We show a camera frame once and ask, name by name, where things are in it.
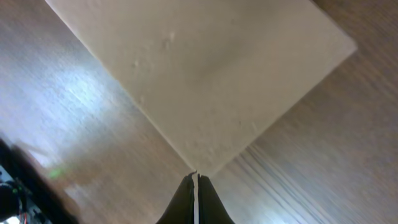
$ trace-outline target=beige board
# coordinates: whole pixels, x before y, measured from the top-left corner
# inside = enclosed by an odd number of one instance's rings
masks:
[[[352,54],[308,0],[47,0],[192,168],[212,174]]]

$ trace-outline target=cardboard sheet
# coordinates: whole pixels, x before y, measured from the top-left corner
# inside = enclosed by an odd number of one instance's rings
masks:
[[[193,169],[212,174],[355,51],[308,0],[47,0]]]

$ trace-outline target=beige square panel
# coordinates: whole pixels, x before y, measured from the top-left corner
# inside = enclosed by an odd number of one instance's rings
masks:
[[[212,174],[356,46],[308,0],[47,0],[193,169]]]

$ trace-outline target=brown wood grain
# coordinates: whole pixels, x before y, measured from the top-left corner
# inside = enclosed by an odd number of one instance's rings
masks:
[[[316,3],[358,52],[212,181],[236,223],[398,223],[398,3]],[[87,223],[154,223],[189,172],[44,1],[0,1],[0,130]]]

